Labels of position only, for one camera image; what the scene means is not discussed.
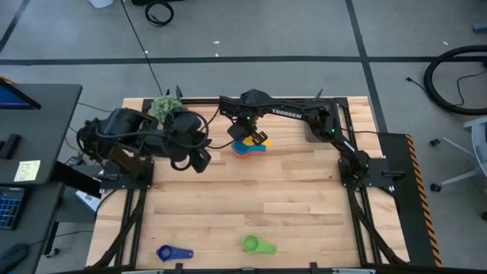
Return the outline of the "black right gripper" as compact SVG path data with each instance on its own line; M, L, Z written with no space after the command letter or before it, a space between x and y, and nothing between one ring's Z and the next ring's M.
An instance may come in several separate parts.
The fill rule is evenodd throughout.
M240 142L251 136L254 145L261 145L263 140L268 138L264 131L257 133L256 121L258 116L229 116L229 120L231 126L227 129L227 133L234 141Z

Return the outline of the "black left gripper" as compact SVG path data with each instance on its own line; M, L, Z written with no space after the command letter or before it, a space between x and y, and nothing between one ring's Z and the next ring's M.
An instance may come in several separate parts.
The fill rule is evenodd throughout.
M201 116L193 111L179 110L173 112L170 128L173 130L170 140L175 145L191 148L189 161L195 172L202 172L207 167L212 156L205 148L197 148L204 143L204 134L199 131L204 124Z

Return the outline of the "yellow measuring cup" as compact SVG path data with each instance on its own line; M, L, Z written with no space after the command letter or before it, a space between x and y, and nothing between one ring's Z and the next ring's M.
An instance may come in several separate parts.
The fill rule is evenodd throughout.
M243 143L246 145L246 146L254 146L256 145L256 143L253 141L253 137L252 136L248 136L246 137L244 140L243 140ZM267 139L265 140L264 142L261 143L261 145L264 145L264 146L271 146L272 145L272 141Z

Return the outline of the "teal measuring cup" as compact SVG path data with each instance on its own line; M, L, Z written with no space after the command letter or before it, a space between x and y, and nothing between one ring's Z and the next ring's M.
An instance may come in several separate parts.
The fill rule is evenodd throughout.
M252 152L265 152L266 146L261 145L246 145L244 142L233 142L231 144L233 151L238 155L248 155Z

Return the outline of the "green measuring cup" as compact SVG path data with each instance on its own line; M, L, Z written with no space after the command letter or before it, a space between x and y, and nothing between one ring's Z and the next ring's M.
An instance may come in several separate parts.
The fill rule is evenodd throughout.
M247 253L275 254L277 252L274 244L253 234L249 234L242 239L242 246Z

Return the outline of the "small dark blue measuring cup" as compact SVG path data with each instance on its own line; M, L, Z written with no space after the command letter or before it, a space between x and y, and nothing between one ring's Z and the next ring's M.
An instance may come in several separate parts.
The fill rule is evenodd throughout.
M156 254L160 260L167 262L168 260L191 259L193 258L194 252L171 245L163 245L156 250Z

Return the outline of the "grey plastic basket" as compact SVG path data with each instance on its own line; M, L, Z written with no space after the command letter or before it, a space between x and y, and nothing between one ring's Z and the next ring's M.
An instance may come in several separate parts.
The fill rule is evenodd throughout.
M304 122L305 139L308 142L331 142L335 135L335 121L332 116L318 116Z

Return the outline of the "green plant in white pot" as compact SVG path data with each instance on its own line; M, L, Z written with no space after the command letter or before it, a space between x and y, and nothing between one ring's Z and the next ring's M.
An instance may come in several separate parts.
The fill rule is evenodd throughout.
M156 118L159 123L163 123L165 119L172 114L173 110L182 107L180 99L174 96L156 97L151 103L149 113Z

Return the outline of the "white papers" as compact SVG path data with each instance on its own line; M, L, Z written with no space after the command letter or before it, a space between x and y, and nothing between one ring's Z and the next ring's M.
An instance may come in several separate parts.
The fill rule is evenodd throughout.
M78 198L92 212L96 212L98 210L98 206L100 205L101 198L93 197L80 190L75 191L74 196Z

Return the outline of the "black desk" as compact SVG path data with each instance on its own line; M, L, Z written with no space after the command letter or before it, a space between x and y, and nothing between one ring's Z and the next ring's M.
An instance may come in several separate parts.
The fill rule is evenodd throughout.
M34 274L51 232L64 184L55 176L58 156L70 126L82 86L79 84L16 84L42 107L40 110L0 110L0 141L22 137L12 159L0 159L0 186L24 187L27 197L17 227L0 230L0 254L15 244L29 253L9 274ZM40 160L35 181L14 182L20 161Z

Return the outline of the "black mat with hazard stripes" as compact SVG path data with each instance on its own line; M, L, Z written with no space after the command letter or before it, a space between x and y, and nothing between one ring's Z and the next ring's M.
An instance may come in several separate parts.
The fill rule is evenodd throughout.
M381 151L390 169L406 174L394 183L394 197L410 263L418 266L442 266L438 242L434 233L419 161L412 136L381 133Z

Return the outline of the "yellow sticky note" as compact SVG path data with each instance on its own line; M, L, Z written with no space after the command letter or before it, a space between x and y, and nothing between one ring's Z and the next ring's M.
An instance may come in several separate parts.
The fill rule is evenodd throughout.
M14 182L35 181L39 169L40 160L20 161L14 176Z

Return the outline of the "small black box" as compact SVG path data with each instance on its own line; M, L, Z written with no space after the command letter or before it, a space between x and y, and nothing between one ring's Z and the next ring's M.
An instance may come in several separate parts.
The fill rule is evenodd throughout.
M0 142L0 159L12 159L21 140L20 135L10 134L6 142Z

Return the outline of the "computer monitor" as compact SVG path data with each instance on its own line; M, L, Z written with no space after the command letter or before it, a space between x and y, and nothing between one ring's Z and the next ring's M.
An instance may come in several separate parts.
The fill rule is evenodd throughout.
M0 79L0 109L6 110L40 110L41 105L12 84Z

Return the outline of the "backlit keyboard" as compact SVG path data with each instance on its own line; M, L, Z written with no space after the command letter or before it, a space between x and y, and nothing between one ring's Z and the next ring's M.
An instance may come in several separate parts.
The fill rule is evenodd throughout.
M25 188L0 186L0 230L13 231L21 218Z

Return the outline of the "black computer mouse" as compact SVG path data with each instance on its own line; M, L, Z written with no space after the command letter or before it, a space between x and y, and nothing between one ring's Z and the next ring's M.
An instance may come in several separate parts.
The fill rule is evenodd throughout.
M27 244L15 244L0 254L0 274L9 274L29 253Z

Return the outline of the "white office chair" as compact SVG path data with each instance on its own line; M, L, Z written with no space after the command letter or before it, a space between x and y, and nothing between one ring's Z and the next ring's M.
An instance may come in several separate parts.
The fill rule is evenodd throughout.
M470 179L480 174L487 179L487 116L464 123L463 129L470 135L471 149L465 148L444 136L439 139L432 139L429 144L430 146L435 147L442 142L446 142L450 146L466 154L473 161L475 168L459 176L441 181L440 183L432 183L430 185L430 190L432 192L438 193L443 186L459 183L462 180Z

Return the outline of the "black table frame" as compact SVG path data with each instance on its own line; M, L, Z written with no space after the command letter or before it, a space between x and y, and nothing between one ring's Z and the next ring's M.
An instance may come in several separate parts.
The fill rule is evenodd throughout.
M238 158L228 147L230 121L208 98L188 108L209 119L213 146L206 170L179 172L168 160L154 162L145 200L135 265L172 269L156 250L169 244L191 249L185 269L304 268L358 266L352 214L341 184L338 151L305 139L304 124L267 115L258 120L272 145ZM275 254L247 253L253 234L274 244Z

